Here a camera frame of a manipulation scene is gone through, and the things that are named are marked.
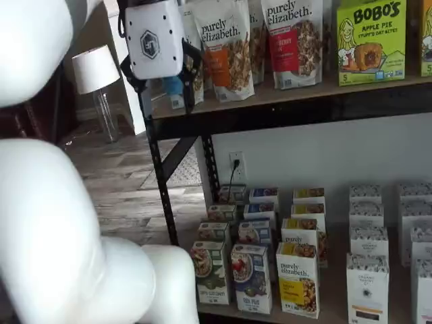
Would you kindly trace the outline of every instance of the green box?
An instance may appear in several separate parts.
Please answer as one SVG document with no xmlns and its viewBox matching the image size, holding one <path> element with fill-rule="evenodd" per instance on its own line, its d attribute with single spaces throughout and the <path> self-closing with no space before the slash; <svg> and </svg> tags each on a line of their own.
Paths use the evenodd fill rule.
<svg viewBox="0 0 432 324">
<path fill-rule="evenodd" d="M 339 85 L 405 78 L 406 0 L 342 0 L 337 10 Z"/>
</svg>

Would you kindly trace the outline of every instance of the robot logo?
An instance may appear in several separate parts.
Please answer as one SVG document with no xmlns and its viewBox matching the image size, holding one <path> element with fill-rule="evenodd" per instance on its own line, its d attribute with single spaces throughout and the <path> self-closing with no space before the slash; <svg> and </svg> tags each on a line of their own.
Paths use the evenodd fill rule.
<svg viewBox="0 0 432 324">
<path fill-rule="evenodd" d="M 149 59 L 154 59 L 160 52 L 159 40 L 156 34 L 150 30 L 146 30 L 141 36 L 141 49 L 142 53 Z"/>
</svg>

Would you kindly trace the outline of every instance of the orange label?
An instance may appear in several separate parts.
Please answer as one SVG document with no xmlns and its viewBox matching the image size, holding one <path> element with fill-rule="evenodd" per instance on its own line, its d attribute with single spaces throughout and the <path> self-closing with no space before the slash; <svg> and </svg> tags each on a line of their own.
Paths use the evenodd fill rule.
<svg viewBox="0 0 432 324">
<path fill-rule="evenodd" d="M 218 51 L 206 51 L 207 63 L 215 86 L 230 86 L 230 70 L 228 69 L 228 49 L 222 47 Z"/>
</svg>

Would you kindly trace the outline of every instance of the red label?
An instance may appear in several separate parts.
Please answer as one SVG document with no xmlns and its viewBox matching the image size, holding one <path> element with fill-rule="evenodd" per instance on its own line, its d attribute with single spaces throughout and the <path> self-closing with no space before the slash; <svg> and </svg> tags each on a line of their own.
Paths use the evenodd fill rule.
<svg viewBox="0 0 432 324">
<path fill-rule="evenodd" d="M 274 72 L 298 71 L 297 29 L 270 35 Z"/>
</svg>

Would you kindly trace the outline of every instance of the white wall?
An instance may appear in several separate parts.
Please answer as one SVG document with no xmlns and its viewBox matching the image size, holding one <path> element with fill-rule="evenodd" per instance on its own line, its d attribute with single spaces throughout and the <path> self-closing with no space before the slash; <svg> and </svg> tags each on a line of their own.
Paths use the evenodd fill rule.
<svg viewBox="0 0 432 324">
<path fill-rule="evenodd" d="M 247 184 L 279 186 L 285 213 L 293 188 L 322 186 L 327 221 L 347 221 L 350 183 L 384 185 L 385 221 L 390 224 L 397 221 L 394 184 L 432 180 L 431 126 L 429 113 L 215 135 L 213 145 L 221 183 L 230 180 L 228 153 L 242 151 Z M 197 154 L 203 165 L 202 150 Z M 211 203 L 208 185 L 205 196 Z"/>
</svg>

